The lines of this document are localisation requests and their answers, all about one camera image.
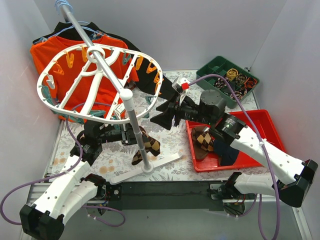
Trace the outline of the dark navy sock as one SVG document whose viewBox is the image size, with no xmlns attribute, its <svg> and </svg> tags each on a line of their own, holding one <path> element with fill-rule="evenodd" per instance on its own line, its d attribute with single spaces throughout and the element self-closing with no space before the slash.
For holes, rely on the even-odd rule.
<svg viewBox="0 0 320 240">
<path fill-rule="evenodd" d="M 213 152 L 218 155 L 219 165 L 223 167 L 233 165 L 240 153 L 239 150 L 217 139 L 213 142 Z"/>
</svg>

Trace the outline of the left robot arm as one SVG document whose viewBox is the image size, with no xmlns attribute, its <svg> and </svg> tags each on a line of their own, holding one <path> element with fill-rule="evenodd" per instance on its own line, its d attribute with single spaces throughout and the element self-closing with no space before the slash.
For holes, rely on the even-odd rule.
<svg viewBox="0 0 320 240">
<path fill-rule="evenodd" d="M 131 124 L 119 127 L 87 121 L 75 138 L 75 146 L 53 182 L 31 205 L 20 212 L 22 230 L 36 240 L 58 240 L 67 221 L 92 199 L 105 204 L 121 199 L 122 186 L 96 174 L 85 175 L 105 143 L 136 144 Z"/>
</svg>

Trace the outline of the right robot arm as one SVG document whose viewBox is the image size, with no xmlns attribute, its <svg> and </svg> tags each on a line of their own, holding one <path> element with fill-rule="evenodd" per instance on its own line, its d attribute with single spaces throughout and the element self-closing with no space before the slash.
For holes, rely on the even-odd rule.
<svg viewBox="0 0 320 240">
<path fill-rule="evenodd" d="M 258 136 L 236 116 L 226 113 L 226 101 L 214 90 L 201 93 L 199 104 L 176 93 L 156 108 L 160 114 L 150 121 L 166 130 L 181 120 L 200 123 L 191 130 L 195 158 L 209 153 L 218 156 L 222 166 L 231 166 L 244 153 L 269 169 L 269 176 L 250 176 L 234 172 L 222 188 L 222 195 L 237 199 L 245 194 L 275 196 L 291 207 L 301 207 L 313 183 L 318 164 L 302 161 L 278 149 Z"/>
</svg>

